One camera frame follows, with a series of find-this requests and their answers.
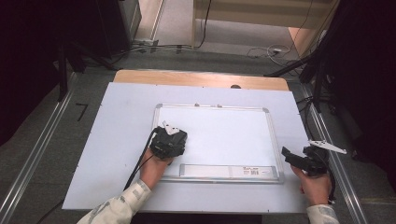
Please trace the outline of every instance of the person's right hand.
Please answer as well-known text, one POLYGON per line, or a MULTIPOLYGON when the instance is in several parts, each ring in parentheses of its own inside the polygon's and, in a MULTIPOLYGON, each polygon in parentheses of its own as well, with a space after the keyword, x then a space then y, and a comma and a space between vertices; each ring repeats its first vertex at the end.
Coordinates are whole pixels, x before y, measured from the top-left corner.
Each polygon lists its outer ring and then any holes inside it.
POLYGON ((158 181, 163 177, 168 164, 172 162, 174 158, 160 158, 154 156, 150 148, 146 151, 143 156, 142 162, 146 161, 145 164, 140 168, 140 179, 150 188, 154 189, 158 181))
POLYGON ((300 178, 300 192, 306 196, 310 206, 328 204, 332 189, 329 175, 310 177, 297 167, 291 166, 291 170, 300 178))

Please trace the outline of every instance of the whiteboard frame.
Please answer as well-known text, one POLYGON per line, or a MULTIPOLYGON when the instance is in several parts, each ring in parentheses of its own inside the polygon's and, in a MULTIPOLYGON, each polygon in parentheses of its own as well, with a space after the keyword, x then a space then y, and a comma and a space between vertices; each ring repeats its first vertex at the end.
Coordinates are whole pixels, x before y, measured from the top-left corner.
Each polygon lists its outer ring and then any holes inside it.
MULTIPOLYGON (((263 112, 265 119, 266 119, 266 124, 267 128, 270 134, 270 139, 271 139, 271 145, 272 145, 272 150, 274 153, 275 157, 275 162, 276 166, 251 166, 247 165, 247 167, 251 168, 258 168, 260 170, 271 170, 273 173, 272 177, 264 176, 262 177, 259 176, 253 176, 253 175, 247 175, 246 177, 242 176, 183 176, 185 170, 184 167, 186 165, 192 165, 197 167, 196 169, 199 169, 199 164, 185 164, 181 163, 179 166, 179 175, 163 175, 162 181, 165 182, 193 182, 193 183, 233 183, 233 184, 283 184, 285 180, 284 176, 284 170, 283 170, 283 165, 282 165, 282 160, 280 158, 280 151, 277 146, 276 142, 276 136, 275 136, 275 131, 274 131, 274 125, 271 119, 270 112, 267 108, 265 107, 242 107, 242 106, 224 106, 224 105, 171 105, 171 104, 157 104, 155 111, 154 111, 154 120, 153 120, 153 125, 152 129, 160 126, 163 127, 163 124, 159 120, 160 114, 161 114, 161 109, 162 108, 188 108, 188 109, 216 109, 216 110, 236 110, 236 111, 256 111, 256 112, 263 112)), ((219 166, 216 164, 213 164, 213 169, 218 168, 219 166)), ((229 169, 235 170, 242 168, 241 165, 229 165, 229 169)))

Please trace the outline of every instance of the cable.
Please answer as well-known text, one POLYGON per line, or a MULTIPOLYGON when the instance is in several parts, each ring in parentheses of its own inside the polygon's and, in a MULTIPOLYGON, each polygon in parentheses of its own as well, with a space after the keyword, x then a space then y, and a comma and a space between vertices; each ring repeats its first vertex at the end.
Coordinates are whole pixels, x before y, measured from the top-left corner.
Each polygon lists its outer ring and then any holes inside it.
POLYGON ((206 23, 207 23, 207 17, 209 16, 209 11, 210 11, 210 5, 212 5, 212 0, 209 1, 209 6, 207 7, 207 12, 206 12, 206 17, 205 17, 205 25, 204 25, 204 37, 202 38, 201 44, 197 47, 200 48, 206 39, 206 23))
POLYGON ((62 199, 58 204, 56 204, 55 206, 53 206, 48 213, 46 213, 46 215, 44 215, 42 218, 40 218, 40 220, 37 221, 36 224, 40 224, 42 221, 44 221, 44 219, 46 219, 53 211, 55 211, 55 209, 57 209, 59 206, 61 206, 61 204, 64 203, 64 199, 62 199))
POLYGON ((301 102, 303 102, 303 101, 309 101, 309 100, 311 100, 312 98, 313 98, 313 96, 305 97, 304 99, 301 99, 301 100, 297 101, 296 104, 299 104, 299 103, 301 103, 301 102))
MULTIPOLYGON (((323 28, 323 26, 324 26, 324 24, 326 23, 327 19, 329 19, 330 15, 332 14, 332 11, 335 9, 335 6, 338 6, 339 3, 340 3, 340 0, 338 0, 338 1, 332 6, 332 9, 331 9, 330 12, 327 14, 326 19, 325 19, 324 22, 320 25, 320 27, 319 27, 318 30, 321 30, 321 29, 323 28)), ((307 51, 311 50, 314 46, 315 46, 315 43, 314 43, 314 44, 311 44, 311 45, 309 46, 309 48, 306 49, 306 51, 303 53, 303 55, 304 55, 307 51)))
POLYGON ((151 155, 150 157, 148 157, 148 159, 146 159, 145 161, 142 162, 142 164, 140 164, 139 168, 137 168, 136 172, 138 172, 140 170, 140 168, 142 168, 142 166, 153 157, 154 155, 151 155))
MULTIPOLYGON (((203 6, 204 5, 204 0, 201 0, 201 6, 203 6)), ((201 22, 200 22, 200 31, 202 32, 202 21, 203 20, 201 20, 201 22)))
MULTIPOLYGON (((120 55, 120 57, 118 58, 118 59, 116 59, 116 60, 114 60, 114 61, 112 61, 112 62, 109 62, 109 64, 112 64, 112 65, 114 65, 115 63, 117 63, 117 62, 119 62, 124 56, 125 56, 125 52, 123 52, 121 55, 120 55)), ((100 67, 100 66, 102 66, 101 64, 99 64, 99 63, 92 63, 92 62, 87 62, 87 61, 84 61, 84 63, 86 63, 87 64, 87 66, 89 66, 89 67, 100 67)))
MULTIPOLYGON (((286 46, 286 45, 278 45, 278 44, 271 45, 271 46, 268 47, 267 50, 266 50, 266 53, 267 53, 267 56, 266 56, 266 57, 270 58, 270 60, 271 60, 273 63, 276 63, 277 65, 280 65, 280 66, 282 66, 282 67, 287 67, 289 62, 297 61, 297 60, 290 60, 290 61, 287 61, 285 64, 282 64, 282 63, 277 62, 277 61, 275 60, 275 57, 274 57, 274 56, 276 56, 277 54, 279 54, 279 52, 277 51, 275 54, 270 55, 270 48, 273 48, 274 46, 286 47, 286 49, 287 49, 287 50, 285 51, 285 53, 284 53, 281 57, 277 57, 277 58, 283 58, 283 57, 285 57, 286 54, 288 54, 288 53, 291 51, 291 49, 290 49, 288 46, 286 46)), ((297 72, 296 69, 293 69, 293 71, 297 74, 297 76, 300 75, 300 73, 297 72)), ((292 77, 296 77, 296 75, 292 74, 291 72, 288 72, 288 73, 289 73, 289 75, 291 75, 292 77)))
POLYGON ((335 200, 335 197, 334 197, 334 192, 335 192, 334 174, 332 173, 332 169, 330 169, 330 166, 327 164, 327 162, 325 160, 323 160, 317 152, 315 152, 315 151, 312 151, 312 152, 317 155, 317 157, 323 162, 323 164, 326 166, 327 170, 329 171, 330 182, 332 182, 332 190, 330 191, 330 194, 329 194, 329 204, 332 204, 332 203, 334 203, 334 200, 335 200))
POLYGON ((145 155, 146 151, 148 150, 149 147, 149 142, 151 141, 152 135, 154 135, 156 132, 158 132, 158 128, 155 128, 151 131, 151 134, 148 137, 148 141, 145 145, 145 148, 143 148, 142 155, 140 155, 139 161, 137 161, 136 166, 134 167, 134 170, 131 173, 131 176, 129 177, 128 181, 126 182, 124 190, 128 189, 129 186, 131 185, 132 181, 134 180, 134 176, 136 175, 137 171, 140 169, 139 164, 143 160, 143 156, 145 155))
POLYGON ((250 50, 247 52, 247 57, 248 57, 248 58, 251 58, 251 59, 258 59, 258 58, 264 56, 265 54, 268 54, 268 53, 267 53, 267 49, 264 49, 264 48, 253 48, 253 49, 250 49, 250 50), (264 53, 263 53, 263 54, 260 54, 260 55, 250 55, 250 52, 253 51, 254 49, 261 49, 262 51, 264 51, 264 53))
POLYGON ((306 16, 305 16, 305 20, 303 22, 303 24, 300 26, 300 28, 298 28, 296 35, 293 38, 293 43, 290 46, 290 49, 292 49, 293 47, 295 47, 295 40, 297 38, 298 33, 300 33, 300 30, 303 28, 303 26, 305 25, 306 21, 308 20, 308 16, 309 16, 309 12, 311 11, 311 7, 312 7, 312 3, 314 2, 314 0, 311 0, 311 3, 309 4, 309 8, 308 11, 306 11, 306 16))

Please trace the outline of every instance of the metal frame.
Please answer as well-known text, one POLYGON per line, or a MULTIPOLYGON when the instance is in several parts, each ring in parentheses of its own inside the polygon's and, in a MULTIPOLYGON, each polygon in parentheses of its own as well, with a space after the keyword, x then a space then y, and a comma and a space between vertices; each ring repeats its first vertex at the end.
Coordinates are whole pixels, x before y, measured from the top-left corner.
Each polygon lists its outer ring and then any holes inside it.
MULTIPOLYGON (((307 85, 302 85, 302 88, 304 97, 312 95, 312 91, 309 87, 307 87, 307 85)), ((310 111, 320 137, 333 144, 332 138, 330 137, 322 115, 319 114, 312 105, 310 106, 310 111)), ((340 190, 343 192, 346 205, 354 223, 369 223, 361 207, 361 202, 359 201, 358 195, 356 194, 355 189, 349 180, 347 171, 343 163, 341 163, 341 160, 336 152, 330 151, 330 164, 340 190)))
POLYGON ((49 121, 44 127, 43 132, 40 134, 35 146, 33 147, 28 159, 20 170, 17 178, 12 183, 10 189, 8 190, 7 196, 2 202, 2 206, 0 208, 0 223, 6 224, 10 221, 12 214, 14 213, 15 208, 17 207, 22 194, 27 188, 30 179, 35 172, 35 168, 39 164, 41 157, 43 156, 47 145, 58 126, 59 120, 62 118, 64 111, 67 108, 67 105, 70 101, 70 98, 73 95, 75 89, 75 83, 78 81, 78 76, 76 73, 73 73, 69 79, 70 91, 64 97, 64 100, 58 102, 55 106, 51 116, 49 117, 49 121))
MULTIPOLYGON (((280 152, 278 151, 279 147, 277 146, 276 137, 274 133, 274 124, 271 119, 270 111, 265 107, 242 107, 242 106, 224 106, 224 105, 169 105, 169 104, 158 104, 155 108, 154 112, 154 120, 152 127, 153 129, 159 125, 159 116, 161 108, 189 108, 189 109, 216 109, 216 110, 238 110, 238 111, 257 111, 263 112, 265 115, 265 119, 267 120, 267 125, 269 129, 269 133, 272 139, 272 147, 274 150, 274 154, 276 157, 276 168, 272 167, 275 170, 275 174, 273 178, 229 178, 229 177, 183 177, 181 175, 164 175, 162 181, 169 182, 211 182, 211 183, 249 183, 249 184, 282 184, 285 181, 284 169, 282 165, 282 160, 280 159, 280 152)), ((181 165, 199 165, 199 164, 181 164, 181 165)))

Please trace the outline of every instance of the white sleeve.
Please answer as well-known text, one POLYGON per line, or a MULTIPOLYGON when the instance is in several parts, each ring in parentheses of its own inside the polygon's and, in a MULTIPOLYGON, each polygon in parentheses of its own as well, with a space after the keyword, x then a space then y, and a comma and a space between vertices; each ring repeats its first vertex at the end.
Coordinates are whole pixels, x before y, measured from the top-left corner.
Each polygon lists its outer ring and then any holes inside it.
POLYGON ((97 206, 78 224, 96 223, 125 223, 130 224, 131 219, 151 195, 151 190, 142 181, 138 180, 126 189, 121 196, 112 198, 97 206))
POLYGON ((337 215, 331 206, 326 204, 306 208, 311 224, 339 224, 337 215))

